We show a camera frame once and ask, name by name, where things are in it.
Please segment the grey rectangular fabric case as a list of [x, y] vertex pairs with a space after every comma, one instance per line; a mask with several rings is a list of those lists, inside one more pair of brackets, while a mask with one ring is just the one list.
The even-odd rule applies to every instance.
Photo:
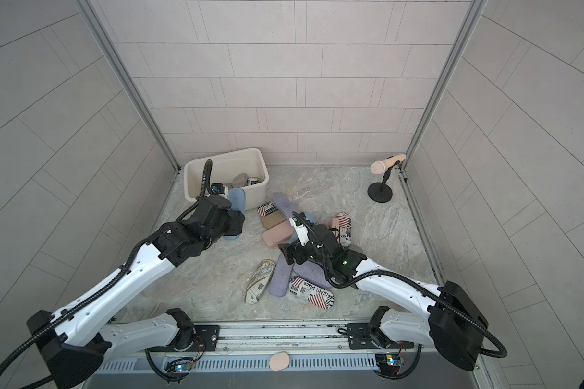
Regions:
[[248, 185], [248, 178], [249, 178], [249, 176], [246, 173], [238, 174], [231, 181], [232, 187], [233, 188], [243, 188], [243, 187], [247, 186]]

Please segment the blue oval case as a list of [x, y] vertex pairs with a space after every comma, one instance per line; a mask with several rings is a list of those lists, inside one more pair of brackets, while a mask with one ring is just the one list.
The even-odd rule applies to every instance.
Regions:
[[231, 203], [231, 207], [228, 212], [230, 223], [224, 238], [225, 240], [231, 241], [237, 239], [243, 232], [247, 196], [243, 189], [233, 188], [230, 190], [227, 199]]

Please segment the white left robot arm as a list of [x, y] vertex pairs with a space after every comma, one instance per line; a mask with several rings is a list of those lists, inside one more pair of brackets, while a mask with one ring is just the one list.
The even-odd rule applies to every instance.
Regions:
[[222, 237], [238, 237], [246, 202], [242, 189], [233, 189], [227, 197], [214, 194], [198, 199], [177, 220], [136, 243], [124, 264], [75, 301], [55, 312], [38, 311], [27, 322], [30, 338], [0, 364], [0, 378], [32, 346], [49, 371], [47, 377], [31, 383], [32, 388], [48, 383], [76, 387], [105, 363], [141, 350], [191, 348], [196, 343], [195, 326], [179, 308], [131, 324], [110, 321], [187, 259], [200, 256]]

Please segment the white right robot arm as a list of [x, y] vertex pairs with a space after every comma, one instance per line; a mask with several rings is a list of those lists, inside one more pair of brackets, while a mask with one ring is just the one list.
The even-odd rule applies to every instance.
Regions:
[[464, 289], [454, 282], [434, 285], [382, 267], [365, 254], [342, 246], [325, 225], [299, 214], [290, 218], [297, 238], [279, 246], [289, 264], [312, 262], [335, 289], [374, 293], [409, 315], [381, 306], [368, 325], [371, 341], [387, 348], [399, 341], [430, 345], [448, 362], [473, 371], [479, 356], [506, 358], [507, 348], [488, 329], [488, 321]]

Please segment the cream patterned glasses case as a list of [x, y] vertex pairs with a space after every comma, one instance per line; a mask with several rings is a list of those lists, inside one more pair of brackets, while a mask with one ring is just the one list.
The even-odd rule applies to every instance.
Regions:
[[257, 266], [245, 291], [244, 301], [247, 304], [257, 304], [267, 289], [274, 273], [276, 263], [271, 259], [264, 259]]

